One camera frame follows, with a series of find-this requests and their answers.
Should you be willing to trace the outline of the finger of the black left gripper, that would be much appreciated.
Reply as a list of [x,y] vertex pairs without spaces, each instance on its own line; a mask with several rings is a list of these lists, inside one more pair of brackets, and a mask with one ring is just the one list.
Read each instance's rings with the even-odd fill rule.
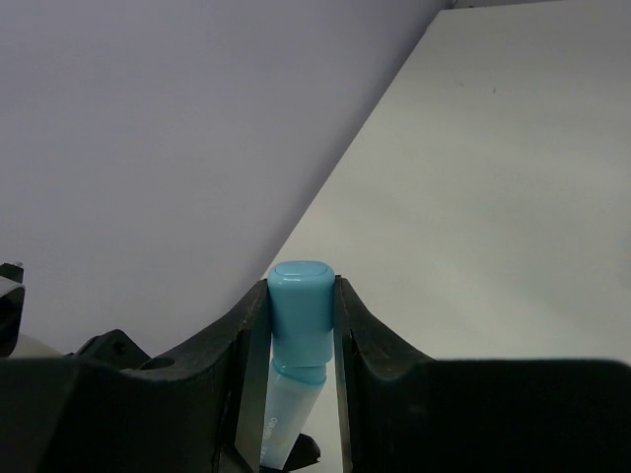
[[293,472],[316,465],[320,457],[321,451],[316,441],[306,434],[299,434],[286,460],[283,471]]

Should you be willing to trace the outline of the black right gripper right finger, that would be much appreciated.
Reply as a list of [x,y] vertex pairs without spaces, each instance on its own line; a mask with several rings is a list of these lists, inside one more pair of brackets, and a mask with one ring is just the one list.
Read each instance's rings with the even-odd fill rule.
[[347,472],[626,472],[630,368],[613,360],[438,360],[334,284]]

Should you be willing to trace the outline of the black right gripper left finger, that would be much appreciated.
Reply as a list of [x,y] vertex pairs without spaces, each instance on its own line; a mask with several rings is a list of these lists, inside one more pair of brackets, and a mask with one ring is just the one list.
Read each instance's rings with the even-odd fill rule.
[[79,357],[1,364],[5,472],[255,472],[270,321],[254,284],[224,316],[136,370]]

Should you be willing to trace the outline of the blue highlighter pen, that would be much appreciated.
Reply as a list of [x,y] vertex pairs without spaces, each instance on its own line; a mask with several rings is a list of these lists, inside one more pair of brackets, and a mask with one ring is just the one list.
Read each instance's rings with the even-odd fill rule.
[[326,382],[326,367],[270,362],[260,465],[281,470]]

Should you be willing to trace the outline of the blue highlighter cap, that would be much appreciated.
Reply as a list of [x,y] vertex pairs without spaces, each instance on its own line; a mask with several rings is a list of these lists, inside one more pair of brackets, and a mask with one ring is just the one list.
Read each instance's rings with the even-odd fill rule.
[[272,363],[279,373],[308,385],[324,383],[333,357],[334,282],[332,268],[319,261],[286,261],[270,269]]

